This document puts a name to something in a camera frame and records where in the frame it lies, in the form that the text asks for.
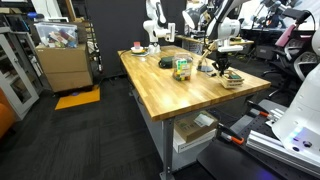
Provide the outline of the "white robot arm on table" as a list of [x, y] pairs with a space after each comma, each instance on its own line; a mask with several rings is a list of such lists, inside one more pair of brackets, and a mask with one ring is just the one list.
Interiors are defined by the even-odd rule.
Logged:
[[143, 28], [149, 35], [148, 52], [156, 54], [161, 51], [159, 38], [167, 42], [175, 40], [175, 24], [167, 22], [160, 0], [146, 0], [146, 12], [149, 20], [143, 22]]

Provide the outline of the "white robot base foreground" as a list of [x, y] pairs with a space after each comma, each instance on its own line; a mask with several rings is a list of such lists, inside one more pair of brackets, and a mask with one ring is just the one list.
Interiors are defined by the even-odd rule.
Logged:
[[272, 125], [277, 150], [315, 166], [320, 163], [320, 64], [303, 79], [289, 108]]

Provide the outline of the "white moving robot arm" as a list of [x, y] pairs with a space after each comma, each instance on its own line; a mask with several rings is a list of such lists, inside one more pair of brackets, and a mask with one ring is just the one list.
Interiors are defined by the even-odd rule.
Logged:
[[216, 11], [213, 13], [211, 22], [206, 30], [206, 37], [211, 41], [202, 55], [205, 59], [212, 51], [217, 52], [217, 59], [213, 63], [213, 67], [217, 70], [217, 74], [222, 76], [230, 67], [228, 60], [229, 52], [241, 51], [242, 45], [231, 45], [230, 39], [235, 38], [241, 29], [240, 21], [230, 19], [228, 14], [236, 7], [241, 6], [248, 0], [222, 0]]

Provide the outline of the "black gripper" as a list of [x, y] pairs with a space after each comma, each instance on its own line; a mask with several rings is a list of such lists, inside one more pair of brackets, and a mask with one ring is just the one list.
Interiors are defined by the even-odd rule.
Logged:
[[229, 73], [230, 65], [231, 65], [231, 63], [228, 60], [228, 54], [226, 52], [224, 52], [224, 53], [218, 52], [217, 56], [216, 56], [216, 60], [213, 63], [213, 67], [215, 69], [220, 69], [219, 70], [219, 76], [223, 75], [223, 69], [226, 69], [225, 70], [225, 74]]

